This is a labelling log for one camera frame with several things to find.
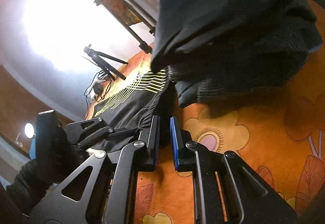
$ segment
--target black cloth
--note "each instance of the black cloth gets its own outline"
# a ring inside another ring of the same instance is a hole
[[[12,202],[0,182],[0,224],[28,224],[27,218]]]
[[[37,177],[36,160],[31,160],[21,168],[14,183],[7,186],[7,194],[23,214],[29,215],[50,185]]]
[[[97,104],[93,118],[103,118],[108,126],[114,129],[148,129],[151,126],[152,116],[158,115],[160,145],[167,145],[169,117],[173,115],[174,97],[173,84],[167,79],[167,71],[159,71],[156,75],[150,71],[134,80],[130,86]],[[131,139],[132,137],[102,140],[92,148],[115,152],[121,150]]]
[[[322,43],[306,0],[160,0],[151,68],[180,107],[283,85]]]

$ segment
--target metal rod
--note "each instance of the metal rod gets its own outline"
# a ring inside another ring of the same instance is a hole
[[[137,33],[133,29],[131,29],[110,7],[106,6],[105,4],[102,4],[112,15],[114,18],[118,20],[122,24],[122,26],[140,43],[144,43],[144,40],[140,38]]]
[[[100,51],[97,51],[97,53],[98,53],[99,56],[105,57],[105,58],[110,59],[110,60],[112,60],[112,61],[115,61],[115,62],[118,62],[118,63],[121,63],[121,64],[128,64],[128,62],[125,62],[125,61],[120,60],[120,59],[118,59],[118,58],[115,58],[115,57],[113,57],[113,56],[107,55],[107,54],[102,53],[102,52],[100,52]]]
[[[140,7],[134,0],[124,0],[128,4],[128,8],[136,15],[139,19],[141,19],[144,24],[153,29],[157,22],[156,20],[148,14],[142,7]]]

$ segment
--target lamp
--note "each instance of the lamp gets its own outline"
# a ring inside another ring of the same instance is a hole
[[[25,134],[26,134],[27,138],[29,138],[29,139],[33,138],[33,136],[35,134],[34,134],[34,127],[32,124],[27,123],[25,125]]]

